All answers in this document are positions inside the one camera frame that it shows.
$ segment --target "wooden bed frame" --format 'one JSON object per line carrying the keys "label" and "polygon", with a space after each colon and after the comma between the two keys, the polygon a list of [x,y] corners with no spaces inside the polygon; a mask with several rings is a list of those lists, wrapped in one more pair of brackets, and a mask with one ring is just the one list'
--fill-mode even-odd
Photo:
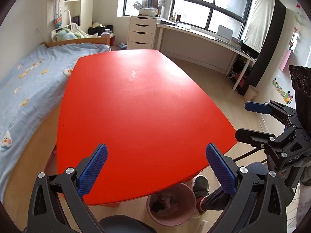
{"label": "wooden bed frame", "polygon": [[46,47],[53,47],[53,46],[62,46],[67,44],[81,44],[81,43],[104,44],[110,46],[110,39],[102,37],[78,38],[58,42],[48,42],[48,43],[45,42],[44,44],[46,45]]}
{"label": "wooden bed frame", "polygon": [[[50,42],[45,45],[53,47],[80,43],[110,45],[106,38],[100,37]],[[60,107],[61,103],[52,110],[32,136],[16,163],[4,192],[3,206],[20,230],[27,226],[28,208],[37,175],[45,170],[56,145]]]}

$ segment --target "desk leg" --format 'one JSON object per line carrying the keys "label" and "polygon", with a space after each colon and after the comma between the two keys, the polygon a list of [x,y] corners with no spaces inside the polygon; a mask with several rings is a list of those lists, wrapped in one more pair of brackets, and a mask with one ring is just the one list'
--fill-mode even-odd
{"label": "desk leg", "polygon": [[163,37],[163,31],[164,31],[164,28],[160,28],[159,37],[158,37],[158,42],[157,42],[157,44],[156,44],[156,49],[157,49],[158,51],[160,51],[161,42],[162,42],[162,37]]}
{"label": "desk leg", "polygon": [[243,70],[242,70],[240,76],[238,77],[238,80],[236,81],[236,83],[235,83],[235,85],[234,85],[234,87],[233,87],[233,90],[235,90],[235,89],[237,88],[237,86],[238,86],[238,84],[240,83],[240,81],[241,81],[243,75],[245,74],[245,71],[246,71],[246,69],[247,69],[247,67],[248,67],[248,65],[249,65],[250,62],[251,62],[251,60],[247,60],[247,62],[246,62],[246,64],[245,64],[245,66],[244,66],[244,68],[243,68]]}
{"label": "desk leg", "polygon": [[234,55],[233,55],[233,58],[232,58],[232,60],[231,60],[231,63],[230,63],[230,65],[229,65],[229,67],[228,67],[228,70],[227,70],[227,72],[226,72],[226,76],[229,75],[229,73],[230,73],[230,71],[231,71],[231,69],[232,69],[232,67],[233,67],[233,63],[235,62],[237,56],[238,56],[238,54],[235,52]]}

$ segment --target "white drawer unit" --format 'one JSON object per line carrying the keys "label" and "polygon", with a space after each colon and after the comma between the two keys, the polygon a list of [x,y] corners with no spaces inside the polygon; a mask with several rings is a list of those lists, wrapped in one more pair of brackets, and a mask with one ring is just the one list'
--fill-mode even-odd
{"label": "white drawer unit", "polygon": [[158,18],[131,16],[128,49],[153,49]]}
{"label": "white drawer unit", "polygon": [[144,43],[137,43],[137,42],[131,42],[129,41],[128,43],[128,49],[133,50],[133,49],[152,49],[151,44],[144,44]]}

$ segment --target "blue bedsheet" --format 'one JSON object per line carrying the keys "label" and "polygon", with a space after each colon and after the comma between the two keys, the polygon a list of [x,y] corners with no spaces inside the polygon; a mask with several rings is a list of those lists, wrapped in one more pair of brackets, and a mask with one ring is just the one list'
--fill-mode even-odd
{"label": "blue bedsheet", "polygon": [[29,140],[63,98],[80,57],[111,51],[101,44],[39,46],[0,82],[0,199]]}

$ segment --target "wall shelf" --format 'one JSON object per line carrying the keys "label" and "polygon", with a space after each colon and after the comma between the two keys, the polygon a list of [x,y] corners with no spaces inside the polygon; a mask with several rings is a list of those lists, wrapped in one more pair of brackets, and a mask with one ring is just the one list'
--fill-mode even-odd
{"label": "wall shelf", "polygon": [[81,1],[81,0],[68,0],[68,1],[65,1],[66,2],[76,2],[76,1]]}

